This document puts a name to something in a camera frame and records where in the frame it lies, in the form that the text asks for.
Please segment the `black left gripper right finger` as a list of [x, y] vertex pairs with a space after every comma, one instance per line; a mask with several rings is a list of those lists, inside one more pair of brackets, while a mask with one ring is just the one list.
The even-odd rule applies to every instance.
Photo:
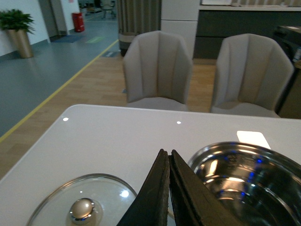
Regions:
[[177, 226], [238, 226], [237, 219], [207, 189], [176, 150], [169, 156], [170, 192]]

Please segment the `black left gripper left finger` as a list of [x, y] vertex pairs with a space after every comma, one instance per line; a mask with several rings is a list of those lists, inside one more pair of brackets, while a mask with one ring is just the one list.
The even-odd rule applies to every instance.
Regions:
[[170, 184], [168, 153], [160, 149], [137, 197], [119, 226], [166, 226]]

